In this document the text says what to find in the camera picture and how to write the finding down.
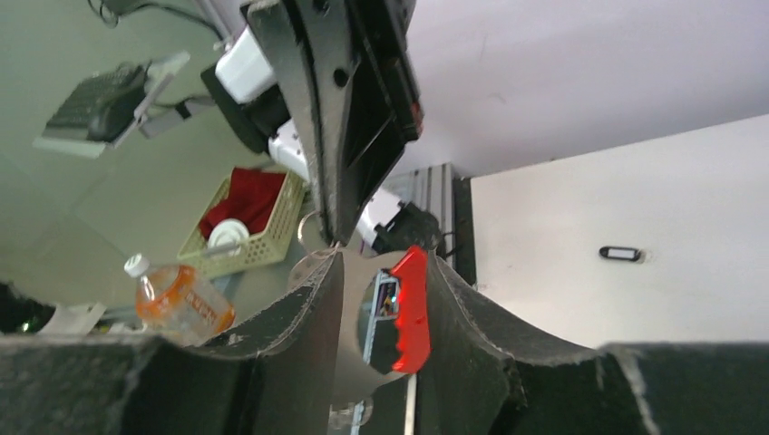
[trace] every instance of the white wall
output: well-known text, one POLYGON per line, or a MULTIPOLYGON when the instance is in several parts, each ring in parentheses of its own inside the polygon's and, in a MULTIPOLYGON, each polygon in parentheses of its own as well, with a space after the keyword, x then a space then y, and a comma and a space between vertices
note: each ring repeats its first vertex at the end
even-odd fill
POLYGON ((474 179, 478 289, 592 347, 769 340, 767 162, 769 115, 474 179))
POLYGON ((232 166, 259 159, 217 111, 153 140, 138 135, 98 160, 34 149, 32 140, 76 83, 123 61, 188 50, 190 64, 162 99, 203 91, 215 38, 158 11, 107 29, 86 0, 24 0, 0 2, 0 40, 0 279, 43 299, 126 303, 125 257, 175 259, 232 166))
POLYGON ((487 174, 769 112, 765 0, 419 0, 425 132, 487 174))

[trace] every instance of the bottle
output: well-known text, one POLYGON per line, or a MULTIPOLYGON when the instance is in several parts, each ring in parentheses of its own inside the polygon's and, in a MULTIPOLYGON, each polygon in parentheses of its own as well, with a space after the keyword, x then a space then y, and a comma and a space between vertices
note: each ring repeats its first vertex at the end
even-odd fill
POLYGON ((37 334, 54 317, 55 311, 53 305, 20 294, 13 284, 0 283, 0 333, 37 334))
POLYGON ((178 344, 204 344, 235 321, 232 304, 194 267, 152 267, 145 256, 137 254, 124 268, 137 280, 139 318, 178 344))

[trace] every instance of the red cloth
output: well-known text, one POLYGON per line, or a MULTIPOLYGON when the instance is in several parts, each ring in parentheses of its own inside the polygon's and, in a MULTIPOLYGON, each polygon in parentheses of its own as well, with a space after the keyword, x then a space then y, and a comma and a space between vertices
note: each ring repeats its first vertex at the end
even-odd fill
POLYGON ((252 235, 264 231, 284 179, 286 174, 234 168, 227 198, 206 213, 198 225, 200 233, 208 240, 224 219, 243 222, 252 235))

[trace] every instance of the computer mouse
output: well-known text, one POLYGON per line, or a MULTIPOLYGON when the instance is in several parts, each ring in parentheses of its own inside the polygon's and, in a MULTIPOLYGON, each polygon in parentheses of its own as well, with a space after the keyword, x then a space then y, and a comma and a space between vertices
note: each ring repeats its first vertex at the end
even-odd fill
POLYGON ((133 122, 133 111, 144 97, 140 84, 100 102, 88 124, 88 140, 114 142, 133 122))

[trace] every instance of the yellow basket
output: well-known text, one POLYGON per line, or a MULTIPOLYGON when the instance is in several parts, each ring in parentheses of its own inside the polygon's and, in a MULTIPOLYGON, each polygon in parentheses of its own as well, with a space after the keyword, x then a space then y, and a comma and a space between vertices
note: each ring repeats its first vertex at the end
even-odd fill
MULTIPOLYGON (((229 178, 221 183, 221 187, 203 216, 226 198, 228 193, 229 178)), ((209 278, 282 261, 286 257, 291 238, 297 229, 297 219, 304 194, 305 186, 302 179, 288 172, 283 181, 283 187, 277 194, 275 206, 272 208, 264 231, 236 245, 208 248, 206 239, 195 227, 181 247, 177 258, 181 263, 195 267, 209 278)))

